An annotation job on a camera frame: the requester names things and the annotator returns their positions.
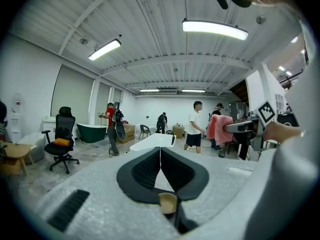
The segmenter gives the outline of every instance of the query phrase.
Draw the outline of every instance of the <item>qr-like tag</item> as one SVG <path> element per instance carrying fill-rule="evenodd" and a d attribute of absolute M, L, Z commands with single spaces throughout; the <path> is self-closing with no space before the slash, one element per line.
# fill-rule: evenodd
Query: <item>qr-like tag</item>
<path fill-rule="evenodd" d="M 276 116 L 275 110 L 272 108 L 269 101 L 265 101 L 262 105 L 260 105 L 256 110 L 256 114 L 259 115 L 260 121 L 264 127 Z"/>

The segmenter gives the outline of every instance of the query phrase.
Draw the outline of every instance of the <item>beige round object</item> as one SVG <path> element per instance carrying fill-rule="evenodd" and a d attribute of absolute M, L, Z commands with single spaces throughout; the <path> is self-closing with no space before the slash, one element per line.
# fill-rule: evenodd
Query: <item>beige round object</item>
<path fill-rule="evenodd" d="M 163 214 L 172 214 L 177 210 L 177 197 L 170 193 L 159 194 L 160 207 Z"/>

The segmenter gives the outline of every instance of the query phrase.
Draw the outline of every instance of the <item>chair backrest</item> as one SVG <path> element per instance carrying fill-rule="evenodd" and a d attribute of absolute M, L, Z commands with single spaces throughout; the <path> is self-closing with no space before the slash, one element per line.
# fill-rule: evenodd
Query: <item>chair backrest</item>
<path fill-rule="evenodd" d="M 71 108 L 63 106 L 59 114 L 55 117 L 55 136 L 54 138 L 70 139 L 76 118 L 71 114 Z"/>
<path fill-rule="evenodd" d="M 141 130 L 141 132 L 144 132 L 144 131 L 150 131 L 149 130 L 149 127 L 148 126 L 146 126 L 146 125 L 143 125 L 143 124 L 140 124 L 140 130 Z"/>

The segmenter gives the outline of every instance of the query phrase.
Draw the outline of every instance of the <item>white sleeve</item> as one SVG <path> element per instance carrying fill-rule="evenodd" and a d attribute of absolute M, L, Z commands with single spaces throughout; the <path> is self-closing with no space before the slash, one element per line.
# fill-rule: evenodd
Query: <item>white sleeve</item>
<path fill-rule="evenodd" d="M 195 113 L 189 114 L 189 122 L 195 122 L 196 121 L 196 115 Z"/>

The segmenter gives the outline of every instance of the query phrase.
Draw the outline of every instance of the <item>blue jeans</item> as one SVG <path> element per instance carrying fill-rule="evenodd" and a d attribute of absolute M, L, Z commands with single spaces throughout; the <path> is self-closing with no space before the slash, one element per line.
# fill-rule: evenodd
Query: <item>blue jeans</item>
<path fill-rule="evenodd" d="M 211 139 L 211 148 L 215 149 L 215 150 L 220 150 L 220 145 L 216 145 L 216 140 L 213 138 Z"/>

